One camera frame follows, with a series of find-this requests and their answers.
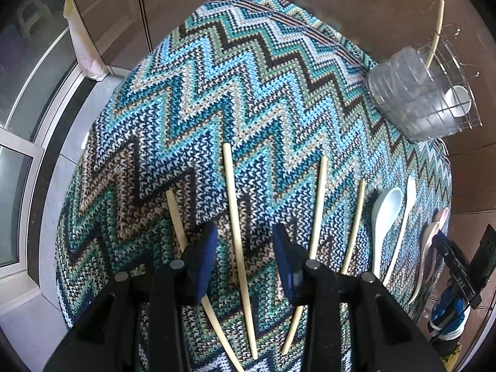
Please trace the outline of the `pink spoon front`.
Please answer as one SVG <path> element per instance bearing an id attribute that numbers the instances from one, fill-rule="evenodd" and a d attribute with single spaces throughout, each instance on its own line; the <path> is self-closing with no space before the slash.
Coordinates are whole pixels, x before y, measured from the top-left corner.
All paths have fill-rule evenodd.
<path id="1" fill-rule="evenodd" d="M 419 271 L 418 271 L 418 276 L 414 288 L 414 292 L 410 296 L 410 300 L 408 302 L 409 305 L 411 305 L 416 297 L 419 295 L 420 288 L 422 286 L 423 278 L 424 278 L 424 272 L 425 272 L 425 261 L 426 261 L 426 256 L 428 253 L 428 250 L 431 247 L 432 240 L 436 236 L 436 234 L 440 230 L 440 222 L 435 221 L 431 224 L 429 224 L 423 233 L 422 239 L 421 239 L 421 244 L 420 244 L 420 261 L 419 261 Z"/>

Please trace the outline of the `pink spoon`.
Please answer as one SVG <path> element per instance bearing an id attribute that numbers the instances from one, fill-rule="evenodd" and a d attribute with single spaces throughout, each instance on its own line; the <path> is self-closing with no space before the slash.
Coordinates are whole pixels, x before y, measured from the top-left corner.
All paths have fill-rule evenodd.
<path id="1" fill-rule="evenodd" d="M 440 230 L 440 222 L 435 221 L 431 224 L 429 224 L 423 233 L 422 239 L 421 239 L 421 244 L 420 244 L 420 261 L 419 261 L 419 271 L 418 271 L 418 276 L 414 288 L 414 292 L 410 296 L 410 300 L 408 302 L 409 305 L 411 305 L 416 297 L 419 295 L 420 288 L 422 286 L 423 278 L 424 278 L 424 272 L 425 272 L 425 261 L 426 261 L 426 256 L 428 253 L 428 250 L 431 247 L 432 240 L 436 236 L 436 234 Z"/>
<path id="2" fill-rule="evenodd" d="M 445 222 L 446 222 L 446 220 L 448 218 L 448 215 L 449 215 L 449 208 L 448 207 L 442 208 L 435 215 L 434 221 L 439 224 L 439 231 L 440 232 L 442 231 L 442 228 L 445 225 Z M 431 277 L 433 276 L 434 271 L 436 269 L 436 257 L 437 257 L 437 250 L 436 250 L 436 248 L 433 248 L 433 250 L 432 250 L 431 265 L 430 265 L 430 273 L 427 276 L 427 280 L 428 281 L 431 279 Z"/>

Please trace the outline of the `beige chopstick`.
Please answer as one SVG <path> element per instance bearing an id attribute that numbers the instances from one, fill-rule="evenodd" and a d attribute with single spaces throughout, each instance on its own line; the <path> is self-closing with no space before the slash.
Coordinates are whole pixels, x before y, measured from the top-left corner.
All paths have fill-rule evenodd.
<path id="1" fill-rule="evenodd" d="M 227 198 L 229 203 L 229 219 L 233 236 L 233 245 L 235 250 L 236 268 L 241 290 L 241 302 L 246 322 L 247 338 L 250 346 L 250 352 L 253 359 L 258 359 L 258 349 L 256 346 L 255 326 L 250 304 L 249 285 L 246 275 L 246 266 L 244 259 L 243 244 L 241 239 L 241 225 L 239 219 L 239 210 L 235 192 L 235 173 L 232 160 L 232 150 L 229 143 L 223 143 L 224 172 L 226 179 Z"/>
<path id="2" fill-rule="evenodd" d="M 445 0 L 439 0 L 435 34 L 434 34 L 434 37 L 432 39 L 432 42 L 430 45 L 430 51 L 429 51 L 429 54 L 427 55 L 427 60 L 425 63 L 427 69 L 430 68 L 430 66 L 433 62 L 433 59 L 435 57 L 437 47 L 439 45 L 439 41 L 441 38 L 441 31 L 442 31 L 443 22 L 444 22 L 444 15 L 445 15 Z"/>
<path id="3" fill-rule="evenodd" d="M 320 239 L 320 231 L 322 225 L 324 201 L 326 194 L 327 166 L 328 166 L 328 158 L 324 155 L 321 157 L 320 160 L 318 186 L 315 196 L 313 229 L 308 247 L 308 257 L 310 259 L 317 259 L 317 250 Z M 281 349 L 282 355 L 286 355 L 290 350 L 290 347 L 293 343 L 293 339 L 298 330 L 299 321 L 302 316 L 302 313 L 303 313 L 303 306 L 296 307 L 296 310 L 293 313 L 292 321 L 288 329 L 284 345 L 282 346 Z"/>
<path id="4" fill-rule="evenodd" d="M 344 275 L 348 274 L 348 269 L 352 261 L 352 255 L 354 247 L 356 245 L 358 230 L 361 222 L 361 215 L 363 210 L 364 198 L 365 198 L 366 180 L 362 179 L 358 186 L 357 198 L 356 198 L 356 209 L 352 224 L 352 231 L 349 237 L 349 242 L 346 250 L 346 255 L 343 261 L 340 272 Z"/>
<path id="5" fill-rule="evenodd" d="M 177 236 L 177 240 L 180 246 L 180 249 L 183 251 L 185 248 L 188 246 L 188 241 L 184 232 L 184 228 L 182 226 L 182 220 L 180 216 L 180 212 L 177 206 L 177 202 L 174 196 L 174 193 L 172 189 L 169 189 L 166 191 L 166 200 L 167 200 L 167 205 L 169 208 L 169 212 L 171 215 L 171 220 L 172 224 Z M 217 316 L 215 315 L 215 311 L 209 301 L 209 298 L 207 295 L 205 295 L 202 300 L 201 300 L 203 309 L 206 312 L 206 315 L 211 323 L 212 328 L 215 331 L 215 334 L 220 341 L 224 351 L 229 357 L 229 360 L 232 362 L 232 364 L 235 366 L 235 369 L 239 372 L 244 372 L 244 369 L 240 363 L 240 361 L 237 359 L 235 352 L 233 351 L 232 347 L 229 344 L 229 341 L 227 337 L 224 334 L 224 331 L 219 323 L 219 320 L 217 319 Z"/>

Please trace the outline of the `large white ceramic spoon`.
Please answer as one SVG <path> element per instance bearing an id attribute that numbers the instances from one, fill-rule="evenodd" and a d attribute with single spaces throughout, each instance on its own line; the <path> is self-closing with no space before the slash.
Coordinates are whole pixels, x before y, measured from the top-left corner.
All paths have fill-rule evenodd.
<path id="1" fill-rule="evenodd" d="M 401 209 L 403 192 L 399 187 L 383 191 L 372 207 L 372 273 L 380 277 L 383 241 Z"/>

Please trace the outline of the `slim white plastic spork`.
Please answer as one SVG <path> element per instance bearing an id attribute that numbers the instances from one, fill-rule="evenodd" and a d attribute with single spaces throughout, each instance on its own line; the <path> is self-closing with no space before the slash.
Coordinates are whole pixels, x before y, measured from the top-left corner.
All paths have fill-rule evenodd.
<path id="1" fill-rule="evenodd" d="M 386 276 L 384 277 L 384 280 L 383 280 L 383 284 L 385 286 L 387 286 L 389 281 L 391 280 L 392 272 L 393 272 L 394 267 L 396 265 L 399 251 L 400 251 L 402 243 L 403 243 L 404 235 L 405 235 L 406 228 L 407 228 L 408 218 L 409 218 L 410 212 L 412 211 L 414 204 L 416 202 L 416 197 L 417 197 L 416 181 L 415 181 L 414 177 L 412 175 L 410 175 L 408 177 L 408 180 L 407 180 L 405 208 L 404 208 L 404 215 L 403 215 L 403 219 L 402 219 L 402 223 L 401 223 L 401 228 L 399 231 L 397 243 L 395 245 L 395 248 L 394 248 L 394 251 L 392 254 L 390 265 L 387 268 Z"/>

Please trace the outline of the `small white ceramic spoon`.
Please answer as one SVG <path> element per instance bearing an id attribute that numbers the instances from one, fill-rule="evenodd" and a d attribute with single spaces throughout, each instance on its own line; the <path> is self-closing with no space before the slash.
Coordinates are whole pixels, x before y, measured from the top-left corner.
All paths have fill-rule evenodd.
<path id="1" fill-rule="evenodd" d="M 445 93 L 445 102 L 453 117 L 466 116 L 472 106 L 469 91 L 460 85 L 450 87 Z"/>

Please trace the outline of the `clear plastic utensil holder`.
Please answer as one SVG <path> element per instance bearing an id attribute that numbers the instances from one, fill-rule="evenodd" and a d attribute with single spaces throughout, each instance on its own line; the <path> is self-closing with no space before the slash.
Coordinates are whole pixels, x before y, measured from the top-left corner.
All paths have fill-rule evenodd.
<path id="1" fill-rule="evenodd" d="M 429 69 L 425 63 L 432 40 L 420 47 L 402 48 L 366 77 L 378 110 L 408 140 L 438 140 L 482 125 L 471 85 L 480 72 L 459 58 L 452 44 L 457 36 L 441 34 Z M 453 117 L 445 102 L 446 91 L 455 85 L 464 86 L 471 96 L 472 106 L 464 117 Z"/>

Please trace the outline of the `zigzag knitted table cloth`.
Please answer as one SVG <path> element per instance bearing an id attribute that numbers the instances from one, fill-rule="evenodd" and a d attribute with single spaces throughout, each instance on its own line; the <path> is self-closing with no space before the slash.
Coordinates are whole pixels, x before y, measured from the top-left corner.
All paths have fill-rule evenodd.
<path id="1" fill-rule="evenodd" d="M 365 210 L 416 181 L 417 197 L 387 287 L 414 320 L 433 289 L 409 305 L 422 232 L 451 201 L 451 169 L 431 142 L 406 139 L 366 89 L 373 59 L 286 0 L 207 0 L 142 59 L 90 129 L 60 212 L 55 280 L 72 327 L 119 271 L 150 273 L 179 256 L 166 202 L 172 189 L 188 238 L 219 230 L 209 301 L 247 371 L 296 371 L 305 329 L 281 348 L 293 307 L 281 288 L 272 226 L 302 246 L 311 237 L 322 156 L 328 158 L 317 257 L 340 270 L 357 188 Z M 229 143 L 258 359 L 241 302 L 223 143 Z"/>

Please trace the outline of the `glass sliding door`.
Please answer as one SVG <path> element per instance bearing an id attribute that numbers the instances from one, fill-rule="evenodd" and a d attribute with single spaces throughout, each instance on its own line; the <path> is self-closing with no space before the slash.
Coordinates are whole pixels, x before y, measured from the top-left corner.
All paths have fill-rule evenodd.
<path id="1" fill-rule="evenodd" d="M 2 314 L 42 292 L 49 184 L 77 115 L 109 74 L 75 0 L 13 0 L 2 13 Z"/>

